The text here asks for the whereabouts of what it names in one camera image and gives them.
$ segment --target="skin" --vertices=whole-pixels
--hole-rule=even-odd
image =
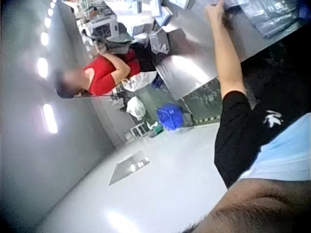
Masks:
[[[242,81],[241,64],[222,21],[224,0],[220,0],[217,5],[208,6],[205,11],[213,31],[216,66],[222,98],[228,92],[234,90],[246,93]],[[225,221],[215,223],[215,219],[212,216],[232,206],[245,205],[256,206],[262,209],[263,212],[267,210],[276,211],[284,219],[287,219],[288,216],[294,219],[311,206],[311,183],[310,181],[285,182],[264,179],[240,180],[230,187],[214,209],[199,223],[194,232],[244,232],[243,230],[228,226]],[[279,231],[264,229],[261,232]]]
[[[119,57],[107,53],[105,49],[99,46],[97,43],[95,46],[98,54],[110,61],[115,67],[116,70],[113,71],[111,75],[115,81],[115,84],[118,85],[129,75],[131,70],[130,67]],[[89,90],[94,73],[95,72],[93,68],[89,68],[84,71],[82,67],[78,67],[75,70],[68,70],[65,72],[64,82],[71,90],[73,90],[75,95],[77,95],[82,89]]]

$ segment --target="black hair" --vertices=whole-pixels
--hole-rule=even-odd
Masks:
[[[198,223],[195,223],[191,226],[189,226],[187,229],[185,229],[182,233],[193,233],[194,230],[197,228]]]
[[[61,70],[53,71],[52,75],[53,86],[56,89],[56,92],[60,98],[63,99],[72,99],[74,93],[70,90],[67,85],[64,83],[64,72]]]

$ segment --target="white logo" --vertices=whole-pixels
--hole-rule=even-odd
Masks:
[[[281,119],[282,114],[275,111],[267,110],[268,115],[265,117],[263,123],[269,123],[269,128],[272,128],[275,124],[281,125],[283,120]]]

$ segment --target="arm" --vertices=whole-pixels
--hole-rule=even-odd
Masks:
[[[206,8],[210,19],[215,45],[216,68],[221,87],[222,98],[230,91],[246,94],[242,80],[242,69],[238,55],[223,24],[224,0]]]
[[[113,66],[116,68],[115,71],[111,73],[116,84],[119,84],[123,79],[125,79],[131,71],[131,68],[122,61],[119,57],[107,53],[103,48],[101,48],[98,44],[96,45],[96,49],[98,53],[110,61]]]

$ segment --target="blue plastic crate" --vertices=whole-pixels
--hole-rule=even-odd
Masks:
[[[161,124],[167,130],[176,130],[184,123],[181,108],[175,104],[166,103],[161,108],[158,108],[156,113]]]

